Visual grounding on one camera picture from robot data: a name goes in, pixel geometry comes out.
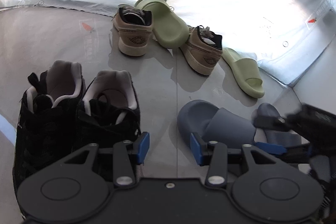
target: shoe heel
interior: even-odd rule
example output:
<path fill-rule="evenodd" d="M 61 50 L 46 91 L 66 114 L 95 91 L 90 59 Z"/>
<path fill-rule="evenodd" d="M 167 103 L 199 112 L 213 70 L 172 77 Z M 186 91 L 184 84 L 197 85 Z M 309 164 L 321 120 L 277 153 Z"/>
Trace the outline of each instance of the shoe heel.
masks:
<path fill-rule="evenodd" d="M 119 37 L 118 48 L 122 53 L 130 56 L 142 56 L 147 52 L 147 44 L 142 47 L 132 47 L 126 45 L 121 37 Z"/>
<path fill-rule="evenodd" d="M 210 75 L 211 72 L 213 71 L 214 68 L 208 68 L 206 66 L 203 66 L 202 64 L 200 64 L 190 53 L 190 51 L 187 49 L 186 45 L 182 45 L 180 47 L 187 63 L 189 64 L 189 66 L 196 72 L 198 72 L 199 74 L 202 75 Z"/>

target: shoe tongue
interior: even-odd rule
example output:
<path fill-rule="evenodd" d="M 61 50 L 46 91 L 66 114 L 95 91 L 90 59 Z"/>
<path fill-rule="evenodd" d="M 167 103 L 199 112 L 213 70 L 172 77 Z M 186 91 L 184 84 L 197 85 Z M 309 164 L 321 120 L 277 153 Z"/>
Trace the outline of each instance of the shoe tongue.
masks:
<path fill-rule="evenodd" d="M 38 94 L 33 100 L 33 110 L 35 114 L 43 110 L 50 109 L 53 106 L 53 99 L 45 94 Z"/>

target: gray floor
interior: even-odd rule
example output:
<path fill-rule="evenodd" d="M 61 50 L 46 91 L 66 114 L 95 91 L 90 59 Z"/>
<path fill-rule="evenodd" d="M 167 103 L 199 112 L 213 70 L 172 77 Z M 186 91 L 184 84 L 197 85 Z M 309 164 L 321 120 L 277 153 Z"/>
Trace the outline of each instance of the gray floor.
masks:
<path fill-rule="evenodd" d="M 94 30 L 86 31 L 82 23 Z M 141 111 L 141 128 L 151 134 L 143 167 L 147 177 L 204 178 L 207 168 L 196 165 L 177 131 L 176 116 L 194 99 L 250 119 L 263 102 L 280 114 L 300 105 L 291 89 L 261 74 L 265 96 L 253 99 L 240 90 L 230 67 L 220 60 L 209 77 L 196 74 L 180 50 L 167 50 L 150 42 L 146 55 L 130 58 L 117 47 L 118 34 L 111 18 L 57 8 L 19 8 L 0 12 L 0 115 L 16 127 L 20 99 L 29 87 L 31 72 L 47 70 L 57 59 L 81 62 L 86 84 L 102 69 L 128 70 Z M 262 133 L 258 140 L 265 140 Z M 0 132 L 0 222 L 21 221 L 11 181 L 13 144 Z"/>

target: screw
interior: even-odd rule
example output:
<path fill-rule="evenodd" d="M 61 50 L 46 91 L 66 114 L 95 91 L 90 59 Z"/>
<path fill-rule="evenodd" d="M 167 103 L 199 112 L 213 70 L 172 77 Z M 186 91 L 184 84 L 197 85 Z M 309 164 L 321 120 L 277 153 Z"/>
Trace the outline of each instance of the screw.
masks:
<path fill-rule="evenodd" d="M 210 184 L 218 185 L 225 182 L 225 179 L 221 176 L 211 176 L 208 178 Z"/>
<path fill-rule="evenodd" d="M 168 183 L 166 184 L 166 187 L 167 187 L 168 189 L 174 188 L 174 187 L 175 187 L 175 183 L 173 183 L 173 182 L 168 182 Z"/>
<path fill-rule="evenodd" d="M 130 177 L 118 177 L 116 182 L 119 184 L 119 185 L 130 185 L 132 184 L 133 180 L 130 178 Z"/>

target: carrot logo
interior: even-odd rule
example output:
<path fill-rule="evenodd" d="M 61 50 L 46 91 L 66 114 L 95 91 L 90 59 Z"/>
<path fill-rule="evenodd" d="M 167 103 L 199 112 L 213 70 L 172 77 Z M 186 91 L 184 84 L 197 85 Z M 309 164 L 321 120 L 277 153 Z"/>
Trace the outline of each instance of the carrot logo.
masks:
<path fill-rule="evenodd" d="M 313 18 L 311 20 L 308 20 L 308 23 L 315 23 L 316 22 L 316 18 Z"/>
<path fill-rule="evenodd" d="M 82 26 L 83 26 L 83 28 L 84 28 L 86 31 L 88 31 L 88 32 L 90 32 L 90 33 L 92 33 L 92 32 L 95 31 L 94 28 L 92 28 L 90 25 L 87 25 L 87 24 L 84 23 L 84 22 L 82 22 Z"/>

